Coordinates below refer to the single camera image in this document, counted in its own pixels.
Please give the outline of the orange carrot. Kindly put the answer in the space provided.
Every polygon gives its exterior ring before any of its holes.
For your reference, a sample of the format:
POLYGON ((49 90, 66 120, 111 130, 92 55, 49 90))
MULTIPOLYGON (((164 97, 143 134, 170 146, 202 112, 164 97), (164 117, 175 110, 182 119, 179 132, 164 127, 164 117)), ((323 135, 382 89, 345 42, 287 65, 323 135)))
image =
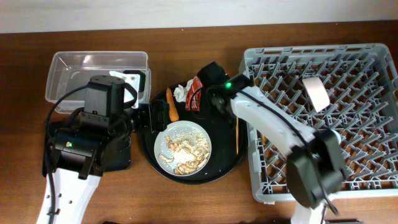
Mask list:
POLYGON ((179 115, 178 115, 177 108, 174 104, 174 96, 173 96, 170 88, 166 89, 166 100, 167 100, 167 103, 169 104, 169 118, 170 118, 171 122, 178 121, 179 115))

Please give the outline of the red snack wrapper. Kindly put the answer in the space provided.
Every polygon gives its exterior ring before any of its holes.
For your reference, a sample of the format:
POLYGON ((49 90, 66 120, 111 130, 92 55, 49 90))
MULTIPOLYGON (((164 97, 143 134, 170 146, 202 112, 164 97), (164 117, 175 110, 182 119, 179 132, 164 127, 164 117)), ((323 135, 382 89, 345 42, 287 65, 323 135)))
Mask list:
POLYGON ((201 102, 201 91, 203 89, 203 84, 198 77, 194 77, 193 83, 191 84, 186 98, 185 109, 187 111, 200 111, 201 102))

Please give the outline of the wooden chopstick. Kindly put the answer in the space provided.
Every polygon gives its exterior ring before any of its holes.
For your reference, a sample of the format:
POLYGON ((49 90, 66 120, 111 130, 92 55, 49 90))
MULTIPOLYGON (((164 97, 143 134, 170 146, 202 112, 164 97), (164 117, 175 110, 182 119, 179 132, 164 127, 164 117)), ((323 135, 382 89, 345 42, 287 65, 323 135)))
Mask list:
POLYGON ((236 130, 236 155, 238 155, 239 154, 239 118, 238 117, 236 117, 235 130, 236 130))
POLYGON ((263 134, 261 135, 261 142, 262 142, 263 146, 266 145, 266 138, 265 138, 265 136, 263 134))

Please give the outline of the white tissue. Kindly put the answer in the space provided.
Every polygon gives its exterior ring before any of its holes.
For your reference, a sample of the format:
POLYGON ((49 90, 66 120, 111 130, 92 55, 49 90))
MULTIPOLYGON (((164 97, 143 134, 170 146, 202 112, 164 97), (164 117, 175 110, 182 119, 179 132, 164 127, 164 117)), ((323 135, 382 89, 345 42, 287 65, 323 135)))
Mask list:
POLYGON ((187 99, 187 89, 184 86, 178 85, 174 89, 174 98, 177 103, 185 103, 187 99))

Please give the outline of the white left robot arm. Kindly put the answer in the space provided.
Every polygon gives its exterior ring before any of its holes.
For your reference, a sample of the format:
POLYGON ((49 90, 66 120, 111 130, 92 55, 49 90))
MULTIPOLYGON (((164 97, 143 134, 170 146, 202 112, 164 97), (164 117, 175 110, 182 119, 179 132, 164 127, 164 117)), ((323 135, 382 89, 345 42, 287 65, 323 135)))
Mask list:
POLYGON ((95 75, 82 86, 85 104, 66 125, 46 132, 46 189, 37 223, 81 223, 100 180, 132 133, 163 131, 169 104, 137 109, 137 89, 122 78, 95 75))

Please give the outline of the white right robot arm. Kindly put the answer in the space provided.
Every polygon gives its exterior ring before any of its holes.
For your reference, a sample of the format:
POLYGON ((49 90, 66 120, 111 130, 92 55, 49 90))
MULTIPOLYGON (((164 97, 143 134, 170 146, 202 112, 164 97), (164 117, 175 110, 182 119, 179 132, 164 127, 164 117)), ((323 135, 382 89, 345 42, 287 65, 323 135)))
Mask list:
POLYGON ((287 187, 296 200, 291 223, 324 223, 327 210, 338 214, 331 195, 347 178, 339 133, 317 131, 289 116, 243 74, 230 78, 216 62, 197 77, 211 110, 254 126, 285 157, 287 187))

